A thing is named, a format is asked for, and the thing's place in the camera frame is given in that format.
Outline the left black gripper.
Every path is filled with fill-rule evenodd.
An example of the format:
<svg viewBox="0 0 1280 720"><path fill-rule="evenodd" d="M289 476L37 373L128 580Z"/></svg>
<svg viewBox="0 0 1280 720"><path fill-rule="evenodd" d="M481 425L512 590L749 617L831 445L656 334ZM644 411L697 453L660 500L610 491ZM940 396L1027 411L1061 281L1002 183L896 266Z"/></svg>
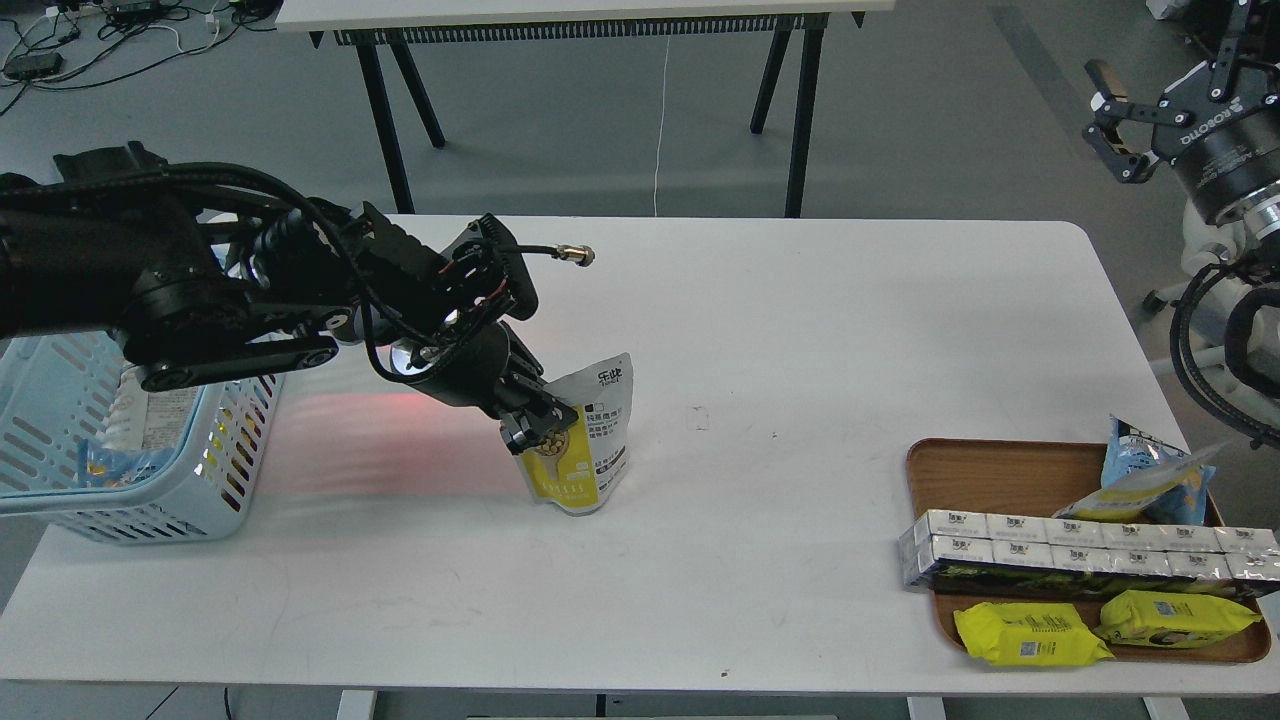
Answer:
<svg viewBox="0 0 1280 720"><path fill-rule="evenodd" d="M452 407L476 407L500 419L500 436L512 456L567 432L579 411L543 389L543 366L504 322L489 325L467 343L435 355L408 342L396 346L396 370L410 386Z"/></svg>

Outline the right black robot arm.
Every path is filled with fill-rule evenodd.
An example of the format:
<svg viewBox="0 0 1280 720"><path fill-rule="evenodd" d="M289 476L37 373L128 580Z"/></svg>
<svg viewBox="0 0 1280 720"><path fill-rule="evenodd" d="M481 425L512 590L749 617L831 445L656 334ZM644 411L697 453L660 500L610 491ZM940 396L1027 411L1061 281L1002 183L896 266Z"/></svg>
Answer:
<svg viewBox="0 0 1280 720"><path fill-rule="evenodd" d="M1277 382L1249 359L1260 314L1277 306L1277 64L1265 59L1262 31L1275 3L1233 1L1229 8L1216 54L1166 87L1156 102L1134 102L1108 63L1089 60L1085 73L1094 96L1082 137L1115 181L1144 183L1166 163L1203 222L1242 223L1244 247L1199 269L1176 301L1169 337L1172 370L1203 410L1243 434L1252 448L1276 447L1277 425L1217 392L1189 340L1204 296L1224 281L1240 282L1244 293L1228 302L1222 363L1243 386L1277 398Z"/></svg>

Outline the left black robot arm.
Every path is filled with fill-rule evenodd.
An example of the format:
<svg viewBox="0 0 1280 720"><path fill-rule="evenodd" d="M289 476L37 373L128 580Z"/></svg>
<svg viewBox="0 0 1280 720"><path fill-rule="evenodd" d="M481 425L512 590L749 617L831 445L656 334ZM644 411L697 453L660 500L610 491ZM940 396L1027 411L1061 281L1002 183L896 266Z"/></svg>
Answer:
<svg viewBox="0 0 1280 720"><path fill-rule="evenodd" d="M538 310L526 255L585 266L588 247L522 245L485 214L436 251L370 204L137 141L54 163L56 183L3 176L4 338L105 332L152 392L362 345L384 379L498 420L512 454L579 420L509 322Z"/></svg>

